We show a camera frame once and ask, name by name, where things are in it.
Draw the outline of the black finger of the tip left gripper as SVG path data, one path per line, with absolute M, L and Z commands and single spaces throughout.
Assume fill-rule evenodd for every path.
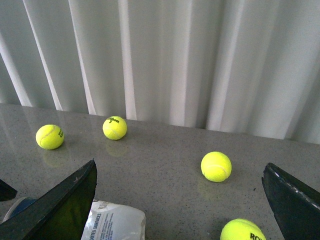
M 0 201 L 9 201 L 16 197 L 17 190 L 0 179 Z

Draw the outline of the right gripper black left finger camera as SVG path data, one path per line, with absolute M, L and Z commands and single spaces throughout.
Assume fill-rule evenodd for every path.
M 79 240 L 97 185 L 90 160 L 26 209 L 0 225 L 2 240 Z

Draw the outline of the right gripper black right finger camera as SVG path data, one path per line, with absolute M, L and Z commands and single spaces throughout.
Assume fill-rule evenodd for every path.
M 320 193 L 271 162 L 261 181 L 284 239 L 318 240 Z

